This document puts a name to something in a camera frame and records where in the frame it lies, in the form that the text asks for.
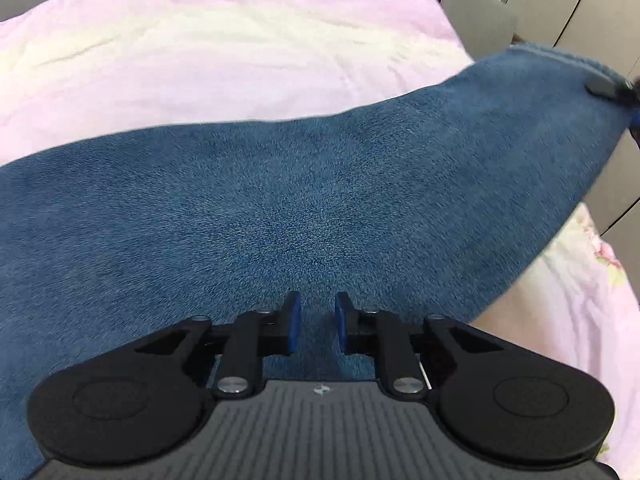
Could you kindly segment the blue denim jeans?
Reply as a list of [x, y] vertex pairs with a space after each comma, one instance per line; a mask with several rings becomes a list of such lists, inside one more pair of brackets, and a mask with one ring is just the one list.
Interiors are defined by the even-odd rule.
[[471, 321], [547, 247], [634, 110], [605, 66], [518, 44], [442, 84], [287, 122], [147, 128], [1, 169], [1, 474], [38, 465], [26, 401], [55, 370], [186, 318], [302, 295], [271, 375], [363, 378], [337, 292]]

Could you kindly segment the grey upholstered chair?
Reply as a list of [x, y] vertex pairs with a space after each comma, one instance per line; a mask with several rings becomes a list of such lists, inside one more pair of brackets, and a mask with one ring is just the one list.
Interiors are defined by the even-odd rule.
[[440, 0], [440, 5], [473, 60], [510, 46], [518, 18], [500, 0]]

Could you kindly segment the pink floral bed duvet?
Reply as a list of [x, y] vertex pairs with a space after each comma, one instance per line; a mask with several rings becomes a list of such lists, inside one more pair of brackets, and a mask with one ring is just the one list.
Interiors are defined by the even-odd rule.
[[[1, 169], [121, 132], [337, 115], [477, 62], [436, 0], [50, 0], [1, 25]], [[583, 200], [466, 322], [603, 382], [602, 458], [638, 477], [638, 300]]]

